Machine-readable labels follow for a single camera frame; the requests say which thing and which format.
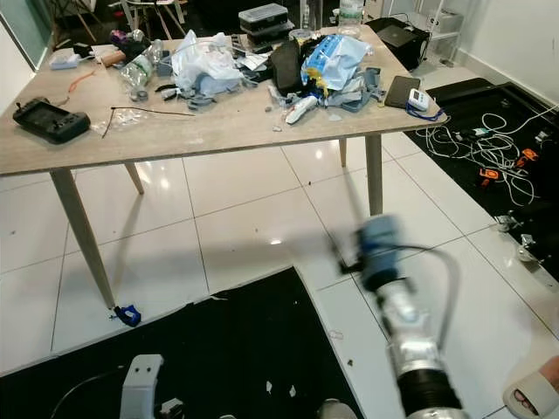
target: foot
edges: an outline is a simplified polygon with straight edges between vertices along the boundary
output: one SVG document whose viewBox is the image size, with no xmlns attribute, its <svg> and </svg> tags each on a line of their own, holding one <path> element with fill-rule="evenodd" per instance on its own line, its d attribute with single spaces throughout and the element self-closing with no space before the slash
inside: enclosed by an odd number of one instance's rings
<svg viewBox="0 0 559 419">
<path fill-rule="evenodd" d="M 540 374 L 543 375 L 556 392 L 559 393 L 559 356 L 554 356 L 543 364 L 540 368 Z M 539 415 L 538 411 L 532 406 L 532 403 L 530 403 L 530 400 L 528 400 L 519 389 L 514 391 L 514 398 L 533 415 Z"/>
</svg>

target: black floor mat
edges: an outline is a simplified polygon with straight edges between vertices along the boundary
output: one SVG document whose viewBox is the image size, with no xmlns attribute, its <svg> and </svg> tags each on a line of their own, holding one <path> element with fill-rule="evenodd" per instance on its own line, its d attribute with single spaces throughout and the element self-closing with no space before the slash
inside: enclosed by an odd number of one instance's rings
<svg viewBox="0 0 559 419">
<path fill-rule="evenodd" d="M 511 83 L 493 86 L 484 79 L 442 86 L 431 89 L 428 93 L 452 116 L 446 124 L 452 133 L 483 127 L 481 117 L 484 113 L 502 116 L 507 121 L 507 126 L 501 131 L 513 131 L 529 117 L 547 108 Z M 487 124 L 491 127 L 497 127 L 501 123 L 494 117 L 487 118 Z M 552 132 L 552 141 L 546 141 L 540 146 L 536 144 L 535 137 L 543 129 Z M 523 223 L 521 227 L 510 231 L 512 236 L 520 242 L 521 234 L 531 234 L 536 241 L 536 246 L 531 252 L 542 261 L 542 265 L 551 275 L 559 278 L 559 223 L 556 221 L 556 214 L 559 213 L 559 188 L 556 180 L 559 174 L 557 112 L 531 120 L 518 133 L 511 134 L 518 149 L 531 148 L 540 155 L 539 161 L 530 169 L 530 180 L 534 184 L 535 194 L 539 197 L 522 208 L 512 203 L 505 183 L 494 183 L 486 189 L 481 188 L 480 166 L 475 162 L 434 155 L 429 151 L 425 138 L 419 136 L 424 134 L 424 131 L 406 134 L 490 215 L 500 216 L 512 211 L 514 218 Z M 435 146 L 441 154 L 449 155 L 455 151 L 455 147 L 451 145 Z M 462 148 L 456 155 L 462 155 L 465 151 L 466 149 Z M 526 203 L 529 197 L 515 192 L 514 199 L 518 203 Z"/>
<path fill-rule="evenodd" d="M 121 386 L 132 358 L 161 354 L 155 402 L 177 397 L 189 419 L 226 414 L 312 419 L 331 397 L 362 418 L 295 269 L 217 297 L 220 300 L 190 304 L 153 323 L 5 376 L 0 380 L 0 417 L 48 418 L 77 383 L 125 365 L 85 384 L 56 415 L 118 418 Z"/>
</svg>

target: plastic bottle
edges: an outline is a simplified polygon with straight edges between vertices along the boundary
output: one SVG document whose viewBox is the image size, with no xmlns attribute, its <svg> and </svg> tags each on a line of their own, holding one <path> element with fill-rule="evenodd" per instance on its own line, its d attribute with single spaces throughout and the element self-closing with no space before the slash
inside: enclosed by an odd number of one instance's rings
<svg viewBox="0 0 559 419">
<path fill-rule="evenodd" d="M 340 0 L 338 32 L 359 38 L 363 17 L 363 0 Z"/>
</svg>

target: white tile floor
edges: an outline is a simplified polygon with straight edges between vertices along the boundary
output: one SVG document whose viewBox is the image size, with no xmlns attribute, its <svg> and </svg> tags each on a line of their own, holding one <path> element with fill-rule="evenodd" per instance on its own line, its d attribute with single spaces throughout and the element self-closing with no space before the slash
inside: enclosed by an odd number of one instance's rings
<svg viewBox="0 0 559 419">
<path fill-rule="evenodd" d="M 475 77 L 432 66 L 426 87 Z M 369 419 L 404 417 L 370 297 L 337 273 L 333 238 L 348 260 L 367 210 L 363 138 L 139 165 L 139 197 L 124 167 L 79 170 L 77 184 L 115 297 L 145 321 L 189 301 L 294 264 L 316 300 Z M 502 406 L 501 390 L 559 352 L 559 286 L 514 258 L 491 217 L 403 134 L 383 136 L 386 212 L 403 240 L 448 251 L 462 288 L 445 356 L 471 418 Z M 0 180 L 0 374 L 126 331 L 108 319 L 48 175 Z M 403 253 L 424 284 L 435 323 L 445 271 Z M 505 410 L 492 419 L 512 416 Z"/>
</svg>

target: wall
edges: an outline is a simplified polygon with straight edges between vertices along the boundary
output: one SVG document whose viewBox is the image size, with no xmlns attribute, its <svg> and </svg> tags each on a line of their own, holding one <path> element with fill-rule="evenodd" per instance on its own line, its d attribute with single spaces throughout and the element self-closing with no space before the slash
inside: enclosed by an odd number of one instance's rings
<svg viewBox="0 0 559 419">
<path fill-rule="evenodd" d="M 0 24 L 0 113 L 16 98 L 29 80 L 35 75 L 10 35 Z"/>
<path fill-rule="evenodd" d="M 499 72 L 547 101 L 559 103 L 559 1 L 446 3 L 466 16 L 458 58 L 467 66 L 489 79 Z"/>
</svg>

